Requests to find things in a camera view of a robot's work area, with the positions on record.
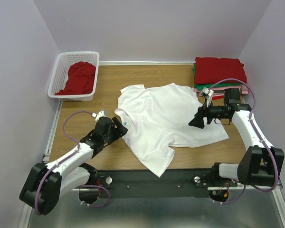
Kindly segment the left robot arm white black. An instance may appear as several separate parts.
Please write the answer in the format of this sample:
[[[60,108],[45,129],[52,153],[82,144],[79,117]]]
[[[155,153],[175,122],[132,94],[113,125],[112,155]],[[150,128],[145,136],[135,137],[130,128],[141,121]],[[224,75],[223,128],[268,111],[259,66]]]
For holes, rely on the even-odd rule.
[[[31,168],[19,199],[40,216],[49,214],[59,199],[75,188],[107,192],[100,185],[96,169],[86,162],[127,132],[116,117],[100,117],[95,128],[76,142],[71,151],[53,162],[37,163]]]

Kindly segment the white plastic laundry basket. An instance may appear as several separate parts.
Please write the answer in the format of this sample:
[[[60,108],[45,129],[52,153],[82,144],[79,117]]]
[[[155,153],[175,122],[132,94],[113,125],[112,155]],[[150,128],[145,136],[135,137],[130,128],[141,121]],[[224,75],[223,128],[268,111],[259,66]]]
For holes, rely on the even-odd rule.
[[[99,69],[99,59],[100,55],[95,51],[73,51],[73,52],[63,52],[60,53],[54,65],[52,72],[48,96],[51,98],[57,98],[61,101],[71,102],[71,101],[91,101],[94,98],[98,69]],[[56,95],[60,90],[65,88],[66,82],[68,80],[68,70],[69,68],[77,62],[88,62],[95,66],[95,79],[93,90],[89,94],[80,94],[80,95]]]

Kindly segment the folded pink t-shirt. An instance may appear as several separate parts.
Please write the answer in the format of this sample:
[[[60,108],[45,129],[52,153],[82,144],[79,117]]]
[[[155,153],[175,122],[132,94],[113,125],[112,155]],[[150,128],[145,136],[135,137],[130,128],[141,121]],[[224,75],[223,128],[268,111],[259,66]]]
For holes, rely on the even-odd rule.
[[[225,95],[227,95],[228,93],[232,93],[232,92],[234,92],[235,94],[238,93],[240,95],[248,94],[248,88],[245,85],[239,84],[239,83],[235,83],[235,84],[228,83],[228,84],[229,86],[226,86],[226,87],[219,87],[219,88],[214,88],[214,86],[210,87],[209,89],[214,91],[212,99],[216,100],[216,99],[224,98]],[[195,88],[193,89],[195,92],[197,92],[200,95],[202,90],[197,90]]]

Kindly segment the folded green t-shirt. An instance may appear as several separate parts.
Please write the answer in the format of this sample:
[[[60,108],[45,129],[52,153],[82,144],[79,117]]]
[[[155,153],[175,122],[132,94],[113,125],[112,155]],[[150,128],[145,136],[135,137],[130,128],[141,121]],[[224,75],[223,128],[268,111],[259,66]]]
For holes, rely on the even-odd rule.
[[[193,77],[195,77],[195,70],[196,70],[196,63],[193,64],[193,68],[192,68],[192,72],[193,72]],[[212,87],[213,84],[196,84],[195,82],[193,83],[193,87],[197,90],[202,90],[203,88],[210,88]],[[219,88],[219,87],[226,87],[229,86],[228,83],[220,83],[216,86],[214,86],[214,88]]]

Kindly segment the crumpled dark red t-shirt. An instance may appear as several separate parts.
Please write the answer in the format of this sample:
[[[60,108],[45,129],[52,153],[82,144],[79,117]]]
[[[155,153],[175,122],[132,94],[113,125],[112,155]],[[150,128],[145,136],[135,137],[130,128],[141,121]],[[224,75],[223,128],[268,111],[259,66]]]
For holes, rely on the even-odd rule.
[[[68,70],[65,88],[55,95],[85,95],[93,91],[96,67],[88,62],[77,62]]]

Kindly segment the folded dark red t-shirt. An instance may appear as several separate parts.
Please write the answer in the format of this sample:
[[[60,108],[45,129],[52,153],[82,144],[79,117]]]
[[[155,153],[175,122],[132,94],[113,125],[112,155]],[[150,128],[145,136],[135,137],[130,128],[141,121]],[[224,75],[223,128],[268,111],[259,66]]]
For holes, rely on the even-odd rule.
[[[228,78],[247,82],[244,64],[237,58],[196,57],[194,68],[196,84],[214,84]]]

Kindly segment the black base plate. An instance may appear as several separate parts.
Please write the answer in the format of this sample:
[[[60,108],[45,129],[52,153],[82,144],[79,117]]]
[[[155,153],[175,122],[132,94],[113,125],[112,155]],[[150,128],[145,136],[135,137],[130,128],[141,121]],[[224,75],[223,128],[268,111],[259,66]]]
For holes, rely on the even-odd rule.
[[[108,198],[207,198],[211,195],[226,201],[225,192],[236,186],[229,179],[213,177],[209,168],[168,169],[161,177],[149,170],[98,170],[88,184],[103,188],[81,189],[79,199],[86,203]]]

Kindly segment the white t-shirt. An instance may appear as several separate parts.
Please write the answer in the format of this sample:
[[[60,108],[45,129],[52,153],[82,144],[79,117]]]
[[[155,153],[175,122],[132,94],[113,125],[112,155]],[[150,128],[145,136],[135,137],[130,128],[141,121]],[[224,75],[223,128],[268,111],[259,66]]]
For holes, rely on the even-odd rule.
[[[196,148],[228,139],[222,125],[189,126],[200,106],[188,86],[130,85],[121,90],[115,114],[128,130],[123,136],[126,145],[142,165],[160,177],[173,160],[174,147]]]

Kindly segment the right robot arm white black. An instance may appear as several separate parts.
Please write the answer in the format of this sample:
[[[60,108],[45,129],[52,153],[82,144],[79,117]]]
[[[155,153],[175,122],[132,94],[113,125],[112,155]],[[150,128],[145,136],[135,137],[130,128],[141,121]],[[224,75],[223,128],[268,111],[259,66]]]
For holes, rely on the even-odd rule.
[[[224,104],[213,105],[213,90],[204,88],[201,95],[204,104],[198,108],[189,126],[200,129],[215,120],[229,120],[237,128],[246,153],[239,164],[215,163],[209,174],[209,181],[220,186],[226,179],[250,185],[260,191],[272,191],[278,184],[285,154],[268,142],[257,125],[252,108],[240,99],[240,90],[224,90]]]

